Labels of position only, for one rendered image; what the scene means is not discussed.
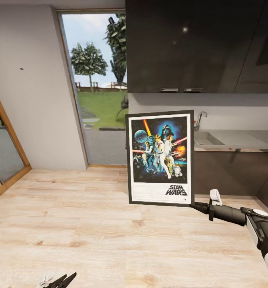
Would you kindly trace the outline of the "poster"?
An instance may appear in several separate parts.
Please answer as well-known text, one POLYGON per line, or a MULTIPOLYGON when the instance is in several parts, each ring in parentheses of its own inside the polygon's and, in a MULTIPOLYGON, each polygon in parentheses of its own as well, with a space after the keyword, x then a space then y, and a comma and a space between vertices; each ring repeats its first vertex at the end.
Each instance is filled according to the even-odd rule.
POLYGON ((195 204, 194 110, 125 114, 125 124, 129 203, 195 204))

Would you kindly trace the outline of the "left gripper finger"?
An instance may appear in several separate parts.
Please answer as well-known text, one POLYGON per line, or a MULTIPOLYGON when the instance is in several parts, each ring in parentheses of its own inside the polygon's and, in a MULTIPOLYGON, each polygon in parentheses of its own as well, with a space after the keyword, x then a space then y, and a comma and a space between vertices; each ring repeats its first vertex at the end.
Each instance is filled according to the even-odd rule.
POLYGON ((56 283, 56 287, 57 287, 58 284, 61 283, 66 277, 67 277, 67 274, 63 275, 63 276, 60 277, 58 280, 54 281, 54 283, 56 283))
POLYGON ((65 278, 61 283, 58 284, 57 288, 67 288, 67 286, 72 282, 72 280, 76 277, 77 272, 72 274, 70 277, 65 278))

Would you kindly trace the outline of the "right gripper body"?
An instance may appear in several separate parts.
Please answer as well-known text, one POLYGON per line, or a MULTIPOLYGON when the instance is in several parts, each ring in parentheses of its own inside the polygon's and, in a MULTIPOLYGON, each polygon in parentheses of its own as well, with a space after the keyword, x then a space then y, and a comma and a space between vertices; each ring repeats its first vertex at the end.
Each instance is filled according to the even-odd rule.
POLYGON ((232 222, 232 207, 227 205, 212 205, 212 199, 209 201, 209 220, 213 221, 214 217, 227 222, 232 222))

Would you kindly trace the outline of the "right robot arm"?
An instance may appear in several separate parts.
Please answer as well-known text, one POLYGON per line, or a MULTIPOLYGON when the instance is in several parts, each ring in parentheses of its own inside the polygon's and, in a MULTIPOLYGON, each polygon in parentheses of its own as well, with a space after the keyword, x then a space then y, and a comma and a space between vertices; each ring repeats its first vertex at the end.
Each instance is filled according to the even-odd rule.
POLYGON ((261 250, 262 257, 268 267, 268 213, 258 210, 241 207, 232 208, 222 204, 220 194, 217 189, 210 191, 210 201, 208 203, 195 202, 189 204, 204 214, 209 214, 209 220, 214 217, 234 224, 247 227, 256 247, 261 250))

